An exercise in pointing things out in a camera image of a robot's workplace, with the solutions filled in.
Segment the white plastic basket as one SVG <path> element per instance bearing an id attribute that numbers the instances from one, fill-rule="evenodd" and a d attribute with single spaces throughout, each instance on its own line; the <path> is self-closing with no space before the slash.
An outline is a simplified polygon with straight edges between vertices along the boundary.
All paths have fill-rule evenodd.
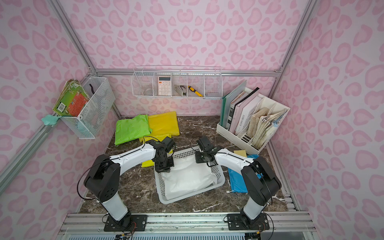
<path id="1" fill-rule="evenodd" d="M 174 160 L 175 159 L 183 159 L 183 158 L 186 158 L 186 157 L 191 156 L 191 155 L 195 156 L 195 150 L 196 149 L 197 148 L 194 147 L 192 149 L 189 148 L 189 149 L 185 149 L 185 150 L 182 150 L 182 151 L 175 152 Z M 222 170 L 221 166 L 213 166 L 213 167 L 210 167 L 210 168 L 211 168 L 211 171 L 214 174 L 216 174 L 216 177 L 218 178 L 218 182 L 215 185 L 210 185 L 209 187 L 207 187 L 205 189 L 202 189 L 202 190 L 196 191 L 194 193 L 187 194 L 185 196 L 181 196 L 181 197 L 178 197 L 178 198 L 175 198 L 175 199 L 171 199 L 171 200 L 167 200 L 165 198 L 165 184 L 164 184 L 164 181 L 163 181 L 163 179 L 161 177 L 161 173 L 155 172 L 156 188 L 157 188 L 157 192 L 158 192 L 158 195 L 159 195 L 160 202 L 165 204 L 165 205 L 167 205 L 167 204 L 174 203 L 174 202 L 177 202 L 177 201 L 180 201 L 180 200 L 183 200 L 183 199 L 187 199 L 189 197 L 192 197 L 192 196 L 195 196 L 195 195 L 198 195 L 198 194 L 201 194 L 201 193 L 213 190 L 215 188 L 221 187 L 225 183 L 225 177 L 224 177 L 223 170 Z"/>

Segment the bright yellow raincoat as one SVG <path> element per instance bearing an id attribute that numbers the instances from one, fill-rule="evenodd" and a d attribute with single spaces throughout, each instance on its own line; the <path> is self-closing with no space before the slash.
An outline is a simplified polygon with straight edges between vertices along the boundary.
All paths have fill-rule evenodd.
<path id="1" fill-rule="evenodd" d="M 166 137 L 171 138 L 171 134 L 164 134 L 164 135 L 158 135 L 158 136 L 144 136 L 143 138 L 139 138 L 140 142 L 142 143 L 143 141 L 149 141 L 149 140 L 155 140 L 155 141 L 163 141 Z M 147 167 L 153 167 L 155 163 L 152 160 L 148 160 L 142 163 L 141 167 L 142 168 L 147 168 Z"/>

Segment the white raincoat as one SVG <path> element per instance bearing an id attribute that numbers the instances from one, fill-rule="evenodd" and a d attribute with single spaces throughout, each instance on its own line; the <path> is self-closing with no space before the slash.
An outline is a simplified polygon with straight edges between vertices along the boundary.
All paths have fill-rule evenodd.
<path id="1" fill-rule="evenodd" d="M 168 173 L 161 173 L 165 184 L 165 198 L 175 199 L 205 189 L 218 182 L 216 174 L 205 163 L 198 164 L 194 155 L 175 159 Z"/>

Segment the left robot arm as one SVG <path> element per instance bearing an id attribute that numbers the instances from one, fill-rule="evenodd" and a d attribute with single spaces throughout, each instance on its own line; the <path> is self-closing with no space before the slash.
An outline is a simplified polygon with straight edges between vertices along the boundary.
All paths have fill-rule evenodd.
<path id="1" fill-rule="evenodd" d="M 152 161 L 158 173 L 170 172 L 174 159 L 169 152 L 176 143 L 170 137 L 162 141 L 151 139 L 126 153 L 115 156 L 98 156 L 84 179 L 84 186 L 108 211 L 112 221 L 120 227 L 128 228 L 132 215 L 118 193 L 120 176 L 131 168 Z"/>

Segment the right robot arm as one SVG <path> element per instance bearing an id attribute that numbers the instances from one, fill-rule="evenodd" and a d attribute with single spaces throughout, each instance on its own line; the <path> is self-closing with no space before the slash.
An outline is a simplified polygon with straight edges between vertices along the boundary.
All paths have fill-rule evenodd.
<path id="1" fill-rule="evenodd" d="M 196 163 L 208 167 L 224 166 L 243 177 L 249 199 L 241 210 L 241 219 L 253 224 L 261 215 L 268 202 L 281 189 L 282 184 L 274 170 L 263 157 L 256 159 L 242 157 L 231 151 L 214 146 L 207 137 L 197 140 Z"/>

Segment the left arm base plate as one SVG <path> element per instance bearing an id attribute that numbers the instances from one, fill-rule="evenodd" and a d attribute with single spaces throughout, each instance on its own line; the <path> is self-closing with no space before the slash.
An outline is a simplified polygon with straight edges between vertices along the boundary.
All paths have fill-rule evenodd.
<path id="1" fill-rule="evenodd" d="M 148 215 L 129 215 L 117 221 L 108 216 L 104 232 L 144 232 Z"/>

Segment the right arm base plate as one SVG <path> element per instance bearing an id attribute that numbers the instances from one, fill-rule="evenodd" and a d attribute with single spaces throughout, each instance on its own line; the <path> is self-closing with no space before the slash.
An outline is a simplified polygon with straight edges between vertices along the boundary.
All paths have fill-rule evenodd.
<path id="1" fill-rule="evenodd" d="M 245 214 L 228 214 L 224 217 L 230 231 L 255 230 L 265 231 L 270 229 L 266 213 L 259 214 L 254 220 L 249 219 Z"/>

